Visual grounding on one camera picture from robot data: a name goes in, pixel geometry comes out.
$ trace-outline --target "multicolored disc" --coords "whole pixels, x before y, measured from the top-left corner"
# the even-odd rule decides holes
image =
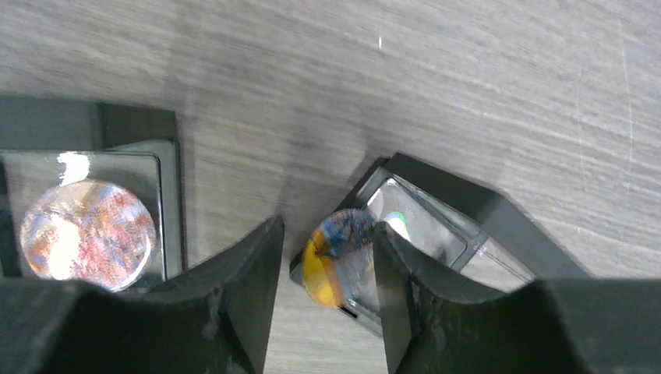
[[[110,291],[135,282],[157,247],[156,228],[142,202],[94,179],[49,189],[26,213],[20,241],[37,276],[80,279]]]
[[[373,274],[372,230],[365,210],[340,210],[313,232],[303,251],[303,284],[315,302],[341,307]]]

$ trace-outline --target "wood grain surface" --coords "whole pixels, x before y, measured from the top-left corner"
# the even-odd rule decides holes
[[[403,150],[505,190],[595,275],[651,277],[660,5],[2,0],[0,90],[178,111],[192,263],[274,211],[291,255]],[[386,372],[383,343],[285,267],[266,372]]]

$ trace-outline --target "round object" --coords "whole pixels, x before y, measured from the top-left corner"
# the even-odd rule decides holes
[[[313,232],[303,250],[303,284],[315,302],[341,307],[373,276],[372,216],[364,210],[335,212]]]
[[[142,202],[94,179],[49,189],[26,213],[20,241],[37,276],[80,279],[109,291],[135,282],[157,245]]]

